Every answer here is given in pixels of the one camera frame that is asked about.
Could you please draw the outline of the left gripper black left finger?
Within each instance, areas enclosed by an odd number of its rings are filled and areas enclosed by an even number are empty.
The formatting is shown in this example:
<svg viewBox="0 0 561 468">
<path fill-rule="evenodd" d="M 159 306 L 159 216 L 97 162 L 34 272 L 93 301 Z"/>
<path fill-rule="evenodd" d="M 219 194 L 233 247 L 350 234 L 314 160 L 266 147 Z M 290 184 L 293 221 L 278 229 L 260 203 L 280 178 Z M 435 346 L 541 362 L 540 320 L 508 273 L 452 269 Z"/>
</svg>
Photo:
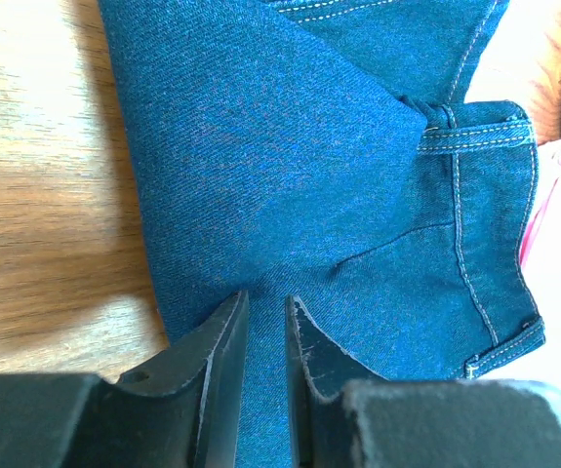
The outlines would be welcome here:
<svg viewBox="0 0 561 468">
<path fill-rule="evenodd" d="M 249 298 L 108 382 L 92 373 L 0 373 L 0 467 L 231 467 Z"/>
</svg>

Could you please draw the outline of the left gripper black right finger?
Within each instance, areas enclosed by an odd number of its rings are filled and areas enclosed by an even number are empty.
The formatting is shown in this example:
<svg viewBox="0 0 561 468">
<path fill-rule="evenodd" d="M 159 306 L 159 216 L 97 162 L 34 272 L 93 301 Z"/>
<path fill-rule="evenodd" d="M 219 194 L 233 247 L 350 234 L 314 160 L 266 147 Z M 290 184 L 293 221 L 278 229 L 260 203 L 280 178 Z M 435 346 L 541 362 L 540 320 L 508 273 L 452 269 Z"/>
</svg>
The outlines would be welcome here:
<svg viewBox="0 0 561 468">
<path fill-rule="evenodd" d="M 535 381 L 389 381 L 285 303 L 295 467 L 561 467 L 561 394 Z"/>
</svg>

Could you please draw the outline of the pink t-shirt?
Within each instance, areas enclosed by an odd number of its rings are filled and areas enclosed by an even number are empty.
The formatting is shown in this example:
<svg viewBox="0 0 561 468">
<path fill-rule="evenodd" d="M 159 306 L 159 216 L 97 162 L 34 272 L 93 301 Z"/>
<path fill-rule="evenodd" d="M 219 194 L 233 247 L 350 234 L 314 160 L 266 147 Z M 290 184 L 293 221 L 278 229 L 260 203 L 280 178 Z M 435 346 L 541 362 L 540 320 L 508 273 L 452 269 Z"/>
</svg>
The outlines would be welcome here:
<svg viewBox="0 0 561 468">
<path fill-rule="evenodd" d="M 561 139 L 538 147 L 538 182 L 534 204 L 524 231 L 519 260 L 524 269 L 540 233 L 549 203 L 561 176 Z"/>
</svg>

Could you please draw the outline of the dark blue denim jeans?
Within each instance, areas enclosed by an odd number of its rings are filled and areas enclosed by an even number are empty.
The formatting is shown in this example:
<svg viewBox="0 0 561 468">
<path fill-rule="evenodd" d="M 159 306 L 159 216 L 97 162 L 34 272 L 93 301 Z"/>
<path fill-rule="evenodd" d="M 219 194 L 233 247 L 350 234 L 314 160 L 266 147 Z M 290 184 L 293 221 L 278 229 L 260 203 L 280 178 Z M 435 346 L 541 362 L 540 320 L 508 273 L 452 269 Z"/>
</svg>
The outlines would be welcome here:
<svg viewBox="0 0 561 468">
<path fill-rule="evenodd" d="M 544 344 L 519 251 L 539 163 L 466 102 L 504 1 L 103 1 L 169 339 L 250 296 L 236 463 L 290 463 L 284 301 L 392 380 Z"/>
</svg>

